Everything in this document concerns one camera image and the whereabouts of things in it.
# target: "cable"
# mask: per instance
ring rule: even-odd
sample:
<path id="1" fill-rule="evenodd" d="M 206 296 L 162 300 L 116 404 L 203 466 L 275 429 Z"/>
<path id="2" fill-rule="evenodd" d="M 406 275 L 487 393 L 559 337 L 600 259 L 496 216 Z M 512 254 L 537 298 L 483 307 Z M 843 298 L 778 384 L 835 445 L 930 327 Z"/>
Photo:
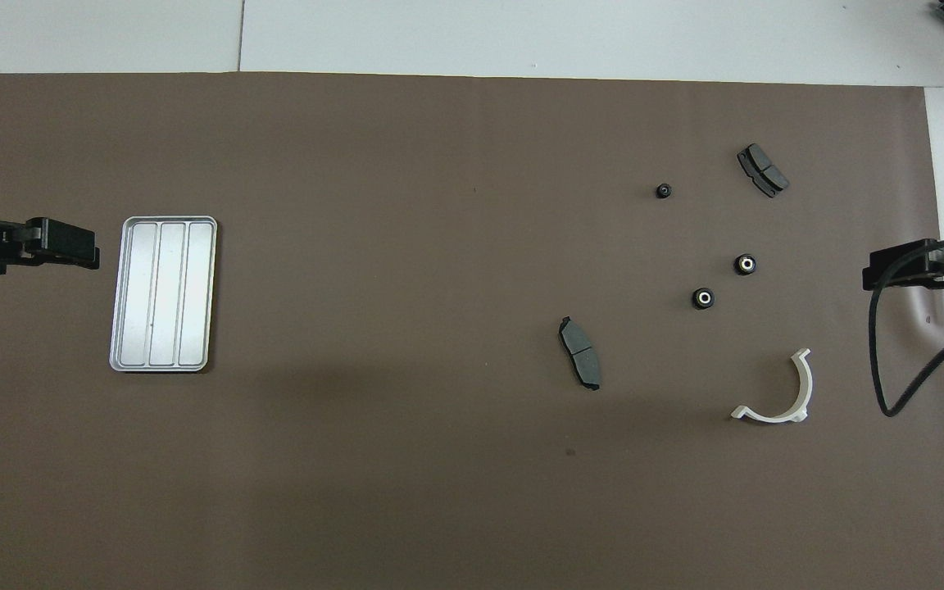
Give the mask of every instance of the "cable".
<path id="1" fill-rule="evenodd" d="M 876 281 L 876 287 L 873 287 L 873 297 L 869 299 L 869 369 L 873 373 L 873 389 L 876 391 L 876 401 L 880 405 L 880 411 L 883 411 L 883 414 L 887 415 L 888 418 L 894 417 L 899 411 L 902 411 L 902 408 L 910 402 L 920 385 L 944 361 L 944 348 L 937 355 L 934 355 L 934 358 L 917 374 L 910 386 L 895 402 L 895 406 L 888 407 L 887 399 L 883 395 L 883 385 L 880 384 L 880 365 L 876 352 L 876 312 L 877 306 L 880 305 L 880 293 L 883 292 L 888 283 L 891 283 L 891 279 L 894 279 L 896 273 L 902 270 L 903 266 L 937 250 L 944 250 L 944 239 L 941 242 L 930 243 L 928 246 L 917 247 L 917 249 L 899 256 L 880 274 L 880 279 Z"/>

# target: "white curved bracket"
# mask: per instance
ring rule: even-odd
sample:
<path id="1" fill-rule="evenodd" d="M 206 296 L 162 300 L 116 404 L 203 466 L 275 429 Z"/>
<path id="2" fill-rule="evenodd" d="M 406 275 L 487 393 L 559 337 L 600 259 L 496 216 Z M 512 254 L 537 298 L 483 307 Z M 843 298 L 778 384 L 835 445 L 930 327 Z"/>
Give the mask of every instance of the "white curved bracket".
<path id="1" fill-rule="evenodd" d="M 810 376 L 810 365 L 806 363 L 806 355 L 810 354 L 810 348 L 801 348 L 792 356 L 793 365 L 796 365 L 796 372 L 801 376 L 801 392 L 796 396 L 796 402 L 789 410 L 769 418 L 767 415 L 758 415 L 750 410 L 749 406 L 738 406 L 731 412 L 734 418 L 742 418 L 748 415 L 749 418 L 758 422 L 767 422 L 768 424 L 778 424 L 782 422 L 802 422 L 806 418 L 806 403 L 810 401 L 810 392 L 814 389 L 814 377 Z"/>

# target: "metal tray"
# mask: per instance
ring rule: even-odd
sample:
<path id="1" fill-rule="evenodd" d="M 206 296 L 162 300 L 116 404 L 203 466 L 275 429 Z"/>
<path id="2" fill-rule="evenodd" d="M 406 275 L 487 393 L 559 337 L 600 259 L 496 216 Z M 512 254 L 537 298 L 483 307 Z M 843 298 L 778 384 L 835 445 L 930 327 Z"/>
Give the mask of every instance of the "metal tray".
<path id="1" fill-rule="evenodd" d="M 207 364 L 217 221 L 130 217 L 111 322 L 115 370 L 193 372 Z"/>

